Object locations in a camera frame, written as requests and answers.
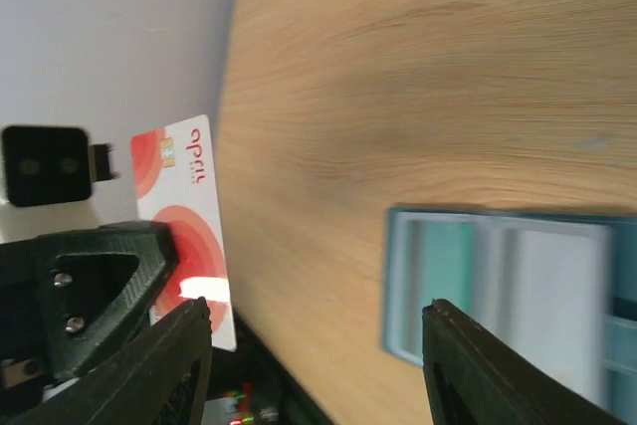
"white wall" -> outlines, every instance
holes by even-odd
[[[104,220],[134,218],[129,139],[214,117],[233,3],[0,0],[0,125],[80,125],[113,142],[123,178],[94,198]]]

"screw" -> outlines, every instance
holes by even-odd
[[[30,360],[24,364],[25,375],[35,375],[40,371],[40,363],[38,360]]]
[[[65,288],[73,282],[73,277],[67,273],[58,273],[53,278],[53,285],[56,288]]]
[[[66,330],[68,333],[76,333],[84,328],[84,318],[70,318],[67,320]]]

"black 3d-printed part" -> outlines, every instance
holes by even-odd
[[[517,355],[448,301],[423,312],[425,381],[436,425],[622,422]]]
[[[0,358],[42,344],[55,378],[86,374],[147,321],[177,262],[168,226],[149,221],[0,245]],[[60,274],[71,277],[62,287]],[[82,326],[69,332],[72,318]]]
[[[186,301],[80,382],[12,425],[201,423],[212,347],[203,299]]]

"wooden table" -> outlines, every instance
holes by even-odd
[[[385,211],[637,208],[636,104],[637,0],[237,0],[236,307],[335,422],[428,423],[380,346]]]

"white card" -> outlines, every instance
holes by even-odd
[[[234,350],[208,116],[139,134],[130,142],[130,152],[139,219],[167,223],[179,254],[179,265],[153,307],[153,321],[187,299],[204,297],[212,344]]]

